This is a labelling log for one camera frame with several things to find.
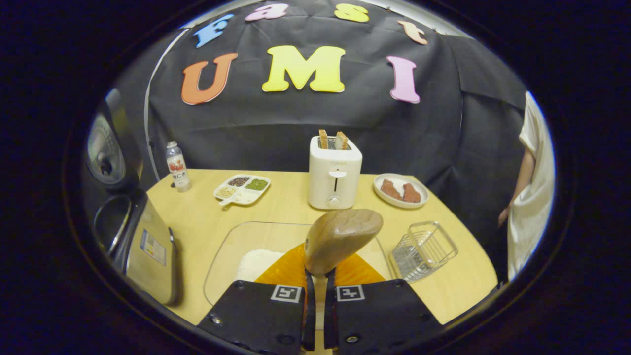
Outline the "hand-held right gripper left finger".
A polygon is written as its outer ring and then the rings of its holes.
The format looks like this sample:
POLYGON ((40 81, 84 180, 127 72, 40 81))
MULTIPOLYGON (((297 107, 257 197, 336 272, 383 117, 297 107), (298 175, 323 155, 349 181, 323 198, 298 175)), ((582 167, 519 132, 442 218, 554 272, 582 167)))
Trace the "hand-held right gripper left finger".
POLYGON ((198 328, 256 354, 302 355, 313 351, 316 295, 303 259, 304 245, 299 244, 257 281, 232 281, 198 328))

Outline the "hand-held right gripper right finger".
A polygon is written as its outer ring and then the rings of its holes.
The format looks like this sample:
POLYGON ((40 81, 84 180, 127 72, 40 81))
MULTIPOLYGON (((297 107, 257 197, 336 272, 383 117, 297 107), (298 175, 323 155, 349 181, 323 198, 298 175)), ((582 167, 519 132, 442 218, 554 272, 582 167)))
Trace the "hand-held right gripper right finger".
POLYGON ((334 353, 405 352, 442 332, 407 281, 386 280, 357 254, 328 274, 323 325, 334 353))

